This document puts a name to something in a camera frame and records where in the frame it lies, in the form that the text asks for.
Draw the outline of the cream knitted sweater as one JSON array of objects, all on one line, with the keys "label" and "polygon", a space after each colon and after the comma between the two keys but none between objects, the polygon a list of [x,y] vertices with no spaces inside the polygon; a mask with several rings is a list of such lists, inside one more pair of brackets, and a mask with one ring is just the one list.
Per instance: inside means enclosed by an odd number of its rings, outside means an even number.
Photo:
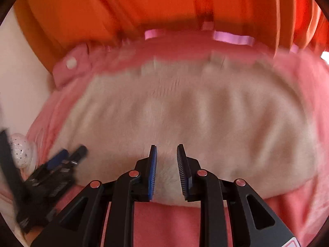
[{"label": "cream knitted sweater", "polygon": [[50,152],[83,144],[79,185],[113,181],[158,148],[154,200],[183,205],[176,148],[219,178],[245,179],[262,198],[317,170],[313,124],[296,88],[264,62],[226,57],[149,62],[92,77]]}]

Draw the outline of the pink floral bed blanket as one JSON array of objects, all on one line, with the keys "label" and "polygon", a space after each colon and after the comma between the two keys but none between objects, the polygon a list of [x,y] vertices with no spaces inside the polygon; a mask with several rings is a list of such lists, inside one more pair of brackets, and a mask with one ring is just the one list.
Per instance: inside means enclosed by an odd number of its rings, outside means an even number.
[{"label": "pink floral bed blanket", "polygon": [[[55,67],[53,76],[58,87],[68,87],[84,82],[94,70],[97,59],[109,57],[118,61],[116,70],[130,69],[133,58],[142,54],[145,58],[173,58],[174,45],[160,37],[140,41],[134,45],[111,49],[107,46],[92,46],[82,43],[74,47]],[[312,51],[292,53],[278,51],[272,59],[275,69],[291,82],[297,84],[316,122],[320,146],[325,155],[319,175],[300,188],[283,195],[268,198],[266,202],[296,234],[302,246],[309,244],[319,232],[328,215],[328,64]],[[74,100],[67,91],[56,91],[45,104],[43,112],[32,124],[28,137],[44,143],[54,138],[59,123],[49,125],[46,118],[56,110],[63,120],[67,107]],[[137,246],[197,246],[199,221],[198,210],[183,206],[165,206],[152,203],[137,205]]]}]

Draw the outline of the orange red curtain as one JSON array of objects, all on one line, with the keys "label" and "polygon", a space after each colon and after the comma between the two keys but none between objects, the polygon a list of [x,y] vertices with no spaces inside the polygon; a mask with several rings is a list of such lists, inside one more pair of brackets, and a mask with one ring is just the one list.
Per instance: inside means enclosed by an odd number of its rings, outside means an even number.
[{"label": "orange red curtain", "polygon": [[81,43],[119,46],[148,30],[200,30],[207,22],[273,52],[328,50],[328,20],[315,0],[17,0],[14,9],[48,71]]}]

